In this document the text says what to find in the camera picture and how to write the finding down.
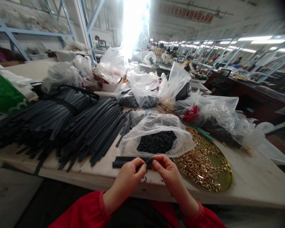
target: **red jacket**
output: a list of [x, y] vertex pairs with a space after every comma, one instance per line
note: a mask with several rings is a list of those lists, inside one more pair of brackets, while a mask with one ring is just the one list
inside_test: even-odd
[[[104, 204], [105, 191], [94, 191], [77, 200], [66, 212], [56, 219], [49, 228], [106, 227], [110, 215]], [[179, 227], [177, 215], [170, 203], [149, 200], [149, 203], [168, 221], [169, 227]], [[199, 213], [192, 218], [182, 215], [186, 227], [224, 227], [217, 215], [199, 203]]]

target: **finger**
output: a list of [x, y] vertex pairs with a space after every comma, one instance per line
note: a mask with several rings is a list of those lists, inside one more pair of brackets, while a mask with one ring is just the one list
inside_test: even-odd
[[162, 167], [162, 165], [157, 160], [152, 161], [152, 166], [154, 170], [157, 171], [160, 175], [162, 175], [166, 171], [165, 168]]
[[135, 158], [134, 160], [131, 161], [132, 164], [135, 165], [135, 168], [139, 165], [143, 165], [145, 162], [141, 158]]
[[139, 171], [134, 174], [135, 177], [137, 177], [137, 179], [141, 180], [143, 178], [144, 175], [146, 175], [146, 172], [147, 172], [147, 164], [143, 164]]
[[166, 155], [154, 155], [153, 159], [158, 161], [164, 168], [168, 166], [171, 160]]

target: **green bag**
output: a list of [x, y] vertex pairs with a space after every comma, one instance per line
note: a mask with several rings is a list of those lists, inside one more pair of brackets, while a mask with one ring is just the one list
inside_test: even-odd
[[0, 74], [0, 120], [28, 105], [28, 100]]

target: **computer monitor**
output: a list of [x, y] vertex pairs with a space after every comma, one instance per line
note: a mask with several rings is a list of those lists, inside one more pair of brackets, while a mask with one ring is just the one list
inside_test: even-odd
[[177, 58], [177, 62], [179, 62], [179, 63], [183, 63], [184, 61], [185, 61], [185, 56], [179, 56], [178, 58]]
[[104, 40], [98, 40], [98, 45], [99, 45], [99, 47], [106, 48], [107, 47], [107, 42], [104, 41]]
[[231, 70], [228, 69], [221, 69], [221, 74], [225, 77], [229, 77]]

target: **hand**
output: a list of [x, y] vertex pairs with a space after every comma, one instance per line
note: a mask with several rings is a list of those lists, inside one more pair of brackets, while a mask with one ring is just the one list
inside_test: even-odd
[[176, 164], [166, 155], [154, 155], [152, 169], [161, 175], [169, 192], [179, 204], [181, 211], [188, 217], [197, 215], [200, 206], [181, 181], [181, 175]]
[[116, 211], [120, 205], [135, 190], [138, 183], [147, 172], [147, 165], [141, 158], [127, 162], [120, 169], [112, 187], [104, 194], [104, 204], [109, 214]]

